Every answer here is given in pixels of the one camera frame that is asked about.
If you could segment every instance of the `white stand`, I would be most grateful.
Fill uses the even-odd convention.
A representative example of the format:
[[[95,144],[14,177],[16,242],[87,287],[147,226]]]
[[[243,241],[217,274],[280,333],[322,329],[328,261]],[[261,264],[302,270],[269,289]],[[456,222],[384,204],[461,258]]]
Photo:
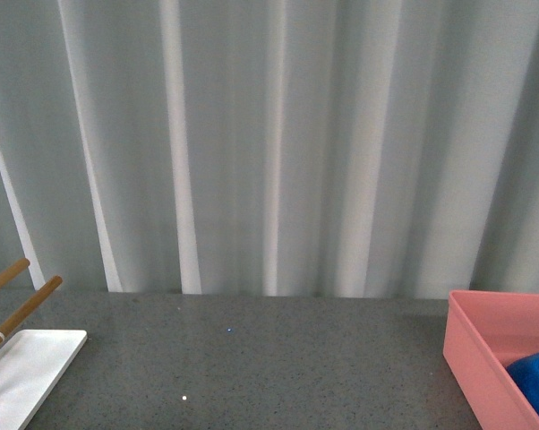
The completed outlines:
[[[83,330],[22,330],[0,349],[0,429],[23,429],[87,339]]]

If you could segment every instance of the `pink plastic bin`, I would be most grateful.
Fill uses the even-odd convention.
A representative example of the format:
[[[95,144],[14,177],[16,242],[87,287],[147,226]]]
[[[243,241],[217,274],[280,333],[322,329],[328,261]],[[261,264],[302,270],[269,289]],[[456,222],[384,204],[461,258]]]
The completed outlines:
[[[451,291],[443,354],[483,429],[538,429],[505,367],[539,352],[539,294]]]

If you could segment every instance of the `white base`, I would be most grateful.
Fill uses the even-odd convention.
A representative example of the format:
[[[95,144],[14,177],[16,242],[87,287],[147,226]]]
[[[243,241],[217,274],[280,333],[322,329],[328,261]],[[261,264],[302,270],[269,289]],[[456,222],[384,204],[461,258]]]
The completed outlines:
[[[0,349],[0,429],[22,429],[87,339],[83,330],[22,330]]]

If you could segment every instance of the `speckled countertop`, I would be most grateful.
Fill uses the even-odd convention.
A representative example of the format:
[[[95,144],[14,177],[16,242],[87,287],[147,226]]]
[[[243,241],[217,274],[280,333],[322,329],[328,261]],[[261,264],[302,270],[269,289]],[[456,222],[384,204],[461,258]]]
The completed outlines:
[[[0,292],[0,322],[30,292]],[[29,429],[478,429],[446,301],[55,292],[89,339]]]

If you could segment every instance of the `curtain fold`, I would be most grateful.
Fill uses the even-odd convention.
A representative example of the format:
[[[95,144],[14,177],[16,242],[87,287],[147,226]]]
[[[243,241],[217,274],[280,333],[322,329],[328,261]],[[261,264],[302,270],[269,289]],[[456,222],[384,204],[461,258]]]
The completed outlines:
[[[0,270],[539,293],[539,0],[0,2]]]

